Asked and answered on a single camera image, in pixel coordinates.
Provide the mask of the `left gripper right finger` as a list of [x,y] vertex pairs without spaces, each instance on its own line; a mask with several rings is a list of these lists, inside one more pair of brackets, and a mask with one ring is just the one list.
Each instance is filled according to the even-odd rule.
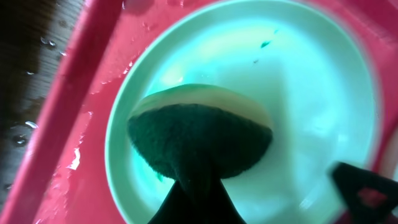
[[335,224],[397,224],[397,182],[369,170],[338,163],[331,178],[346,206]]

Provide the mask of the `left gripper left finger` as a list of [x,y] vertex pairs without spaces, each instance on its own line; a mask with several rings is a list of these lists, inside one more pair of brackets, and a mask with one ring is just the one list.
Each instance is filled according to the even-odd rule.
[[162,170],[160,175],[175,182],[169,190],[162,205],[150,219],[149,224],[163,223],[230,223],[246,222],[233,205],[222,179],[235,177],[242,173],[239,169],[218,168],[211,174],[210,186],[204,196],[192,199],[184,191],[181,181],[170,170]]

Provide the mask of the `green scrubbing sponge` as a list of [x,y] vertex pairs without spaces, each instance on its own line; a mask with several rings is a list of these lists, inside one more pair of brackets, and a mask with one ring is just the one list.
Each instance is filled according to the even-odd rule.
[[131,112],[127,133],[153,170],[195,194],[207,193],[212,175],[227,179],[250,169],[273,140],[261,105],[205,84],[146,96]]

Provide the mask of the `pale green plate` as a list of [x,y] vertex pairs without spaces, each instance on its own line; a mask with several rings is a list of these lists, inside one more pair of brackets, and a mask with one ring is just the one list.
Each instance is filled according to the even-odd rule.
[[293,1],[224,1],[182,19],[139,57],[114,101],[106,176],[127,223],[147,223],[173,182],[127,138],[143,97],[187,83],[246,95],[266,108],[274,142],[224,186],[247,223],[331,223],[343,210],[329,171],[365,167],[379,139],[372,71],[352,38],[320,11]]

